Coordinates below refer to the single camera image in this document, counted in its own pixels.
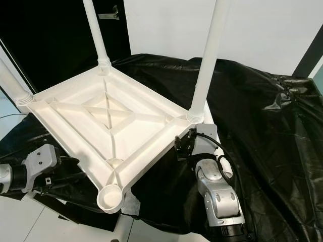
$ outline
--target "white cylindrical leg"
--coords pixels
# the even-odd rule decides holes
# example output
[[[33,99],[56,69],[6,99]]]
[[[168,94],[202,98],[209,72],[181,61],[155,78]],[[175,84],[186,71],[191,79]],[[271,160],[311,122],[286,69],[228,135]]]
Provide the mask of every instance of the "white cylindrical leg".
[[[105,50],[103,38],[101,35],[99,23],[96,18],[93,2],[92,0],[83,0],[83,4],[85,7],[87,20],[90,25],[95,49],[97,52],[97,62],[99,63],[99,67],[106,72],[108,67],[111,66],[111,62],[109,57],[106,54],[106,50]]]
[[[210,111],[210,108],[208,106],[207,101],[205,101],[204,104],[204,120],[203,123],[205,124],[214,124],[213,117]]]
[[[200,72],[187,119],[192,123],[203,121],[203,109],[216,65],[221,35],[225,27],[231,0],[217,0],[206,41]]]
[[[17,106],[24,106],[33,100],[33,96],[23,89],[2,59],[0,59],[0,86],[13,97]]]

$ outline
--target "black tarp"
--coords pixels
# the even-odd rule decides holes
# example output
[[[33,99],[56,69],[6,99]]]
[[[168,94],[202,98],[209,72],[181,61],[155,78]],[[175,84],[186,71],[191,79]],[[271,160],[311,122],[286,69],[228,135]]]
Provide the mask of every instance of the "black tarp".
[[[140,54],[113,65],[176,104],[190,107],[199,58],[188,61]],[[219,59],[207,100],[221,142],[234,157],[243,180],[249,230],[253,230],[252,212],[259,241],[322,241],[323,104],[314,82]],[[45,132],[31,115],[23,123],[0,142],[0,156],[17,149],[25,137]],[[26,123],[30,128],[25,130]],[[95,199],[84,196],[88,188],[93,193],[91,184],[52,193],[95,210]],[[132,192],[141,202],[138,218],[146,223],[218,241],[207,226],[194,173],[176,160],[174,150]]]

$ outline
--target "black cable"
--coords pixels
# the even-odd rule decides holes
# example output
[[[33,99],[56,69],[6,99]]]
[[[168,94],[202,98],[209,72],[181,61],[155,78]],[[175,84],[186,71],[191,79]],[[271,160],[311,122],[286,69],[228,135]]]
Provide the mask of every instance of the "black cable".
[[[25,116],[27,116],[28,114],[25,114],[25,113],[13,113],[13,114],[2,116],[2,117],[0,117],[0,119],[4,118],[4,117],[9,117],[9,116],[12,116],[12,115],[25,115]]]
[[[50,135],[50,133],[48,133],[48,134],[44,134],[44,135],[39,135],[39,136],[36,136],[36,137],[33,137],[33,138],[31,138],[31,139],[27,140],[25,143],[33,142],[33,141],[34,141],[34,140],[36,140],[36,139],[39,139],[39,138],[41,138],[41,137],[45,137],[45,136],[48,136],[48,135]],[[28,149],[28,148],[30,148],[30,146],[31,146],[31,145],[28,145],[28,146],[25,146],[25,147],[23,147],[23,148],[21,148],[21,149],[19,149],[19,150],[15,150],[15,151],[13,151],[13,152],[11,152],[11,153],[9,153],[9,154],[3,155],[3,156],[1,156],[1,157],[0,157],[0,160],[2,160],[2,159],[4,159],[4,158],[6,158],[6,157],[8,157],[8,156],[12,156],[12,155],[14,155],[14,154],[17,154],[18,152],[23,151],[23,150],[25,150],[25,149]]]
[[[229,164],[231,165],[231,167],[233,168],[234,170],[234,173],[236,174],[236,177],[238,179],[238,182],[239,182],[239,187],[240,187],[240,190],[241,190],[241,195],[242,195],[242,199],[243,199],[243,206],[246,209],[249,210],[249,213],[250,213],[250,216],[251,216],[251,220],[252,220],[252,224],[253,224],[253,229],[254,229],[254,234],[255,234],[255,237],[256,237],[256,241],[258,241],[258,231],[257,231],[257,226],[255,224],[255,219],[254,219],[254,216],[252,214],[252,211],[251,211],[251,208],[250,206],[247,206],[247,203],[246,203],[246,198],[245,198],[245,193],[244,193],[244,189],[242,187],[242,181],[241,181],[241,177],[240,177],[240,173],[239,173],[239,170],[237,169],[237,166],[236,164],[233,162],[233,159],[231,157],[231,155],[229,154],[228,150],[221,144],[219,143],[217,140],[213,139],[212,137],[208,136],[208,135],[205,135],[205,134],[201,134],[201,133],[198,133],[198,132],[194,132],[195,135],[197,136],[201,136],[201,137],[204,137],[212,142],[214,142],[216,145],[218,145],[222,150],[223,152],[228,156],[229,159],[227,159],[227,161],[229,162]],[[217,165],[219,167],[219,170],[220,170],[220,173],[221,175],[223,176],[223,178],[227,181],[228,177],[223,173],[223,168],[222,168],[222,165],[220,163],[220,159],[217,159],[218,161],[217,162]]]

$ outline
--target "white wall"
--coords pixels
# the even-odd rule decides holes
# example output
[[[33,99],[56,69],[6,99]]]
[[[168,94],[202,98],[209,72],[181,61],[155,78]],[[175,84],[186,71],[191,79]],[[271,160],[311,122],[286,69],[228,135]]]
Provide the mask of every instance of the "white wall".
[[[202,57],[215,0],[124,0],[132,54]],[[322,0],[232,0],[219,58],[290,75],[323,23]]]

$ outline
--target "black door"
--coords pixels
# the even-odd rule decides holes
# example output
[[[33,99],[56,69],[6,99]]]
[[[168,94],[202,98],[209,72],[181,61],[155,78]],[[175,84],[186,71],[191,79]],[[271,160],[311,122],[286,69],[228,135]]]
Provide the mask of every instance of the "black door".
[[[98,21],[111,61],[129,56],[123,0],[93,4],[97,14],[118,6],[119,20]],[[0,38],[36,92],[97,65],[82,0],[1,1]]]

